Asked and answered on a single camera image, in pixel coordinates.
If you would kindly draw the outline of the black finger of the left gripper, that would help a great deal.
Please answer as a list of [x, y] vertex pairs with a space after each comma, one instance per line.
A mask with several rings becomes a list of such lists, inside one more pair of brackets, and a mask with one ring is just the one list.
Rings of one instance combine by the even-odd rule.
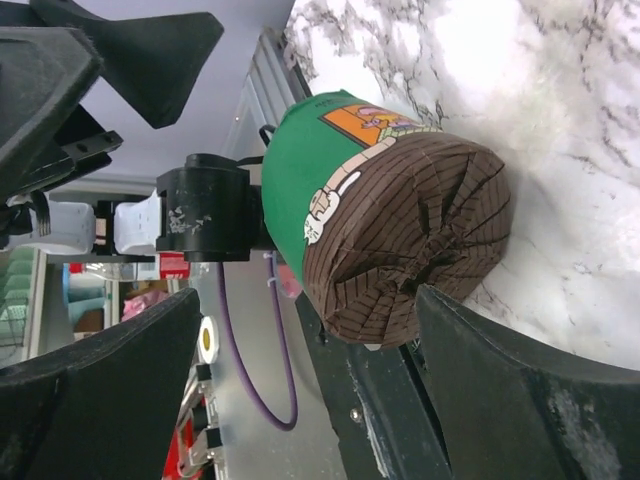
[[103, 62], [79, 29], [1, 28], [1, 198], [51, 190], [111, 163], [122, 144], [80, 107]]
[[154, 129], [178, 121], [224, 33], [209, 12], [108, 20], [74, 1], [29, 6], [49, 26], [86, 34], [103, 60], [103, 78]]

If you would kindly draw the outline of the green brown paper roll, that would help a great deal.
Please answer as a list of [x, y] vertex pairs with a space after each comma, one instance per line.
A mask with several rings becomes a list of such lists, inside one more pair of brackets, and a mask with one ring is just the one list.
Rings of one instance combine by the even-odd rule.
[[419, 286], [466, 299], [511, 232], [499, 156], [346, 91], [285, 113], [261, 184], [276, 248], [324, 328], [349, 343], [415, 339]]

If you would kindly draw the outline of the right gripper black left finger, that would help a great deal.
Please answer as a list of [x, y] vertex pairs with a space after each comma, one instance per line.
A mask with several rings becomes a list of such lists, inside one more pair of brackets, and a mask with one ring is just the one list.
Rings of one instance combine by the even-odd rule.
[[201, 323], [187, 288], [1, 371], [4, 479], [159, 479]]

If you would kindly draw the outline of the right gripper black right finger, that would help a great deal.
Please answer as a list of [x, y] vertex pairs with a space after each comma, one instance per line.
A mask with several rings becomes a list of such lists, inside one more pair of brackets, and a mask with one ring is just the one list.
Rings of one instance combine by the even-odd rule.
[[551, 347], [429, 286], [416, 310], [455, 478], [638, 478], [638, 371]]

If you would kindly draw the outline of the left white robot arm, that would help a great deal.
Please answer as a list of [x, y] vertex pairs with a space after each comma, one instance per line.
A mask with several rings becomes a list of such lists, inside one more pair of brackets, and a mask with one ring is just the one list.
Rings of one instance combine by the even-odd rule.
[[224, 32], [210, 13], [107, 20], [72, 1], [1, 5], [1, 247], [108, 263], [179, 252], [238, 262], [270, 250], [251, 158], [197, 153], [137, 202], [48, 193], [109, 165], [121, 137], [82, 99], [99, 79], [153, 128], [179, 119]]

